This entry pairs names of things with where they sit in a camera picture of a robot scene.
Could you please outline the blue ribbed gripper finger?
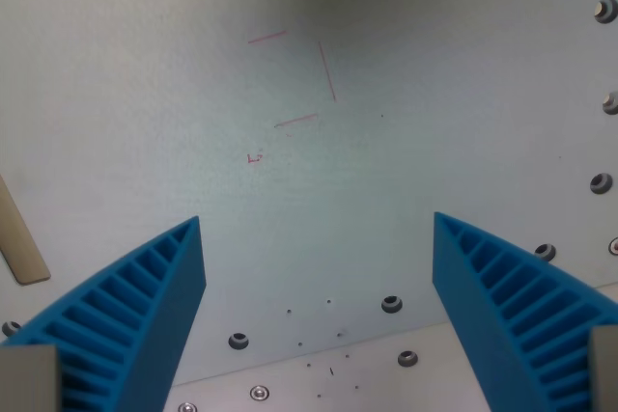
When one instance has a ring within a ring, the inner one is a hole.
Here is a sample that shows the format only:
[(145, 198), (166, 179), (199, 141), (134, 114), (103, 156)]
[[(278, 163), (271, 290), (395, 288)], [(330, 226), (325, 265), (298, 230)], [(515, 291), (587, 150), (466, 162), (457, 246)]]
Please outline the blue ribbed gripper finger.
[(205, 288), (192, 217), (68, 291), (2, 345), (57, 349), (64, 411), (160, 411)]
[(590, 411), (588, 339), (617, 305), (464, 221), (434, 216), (433, 284), (492, 411)]

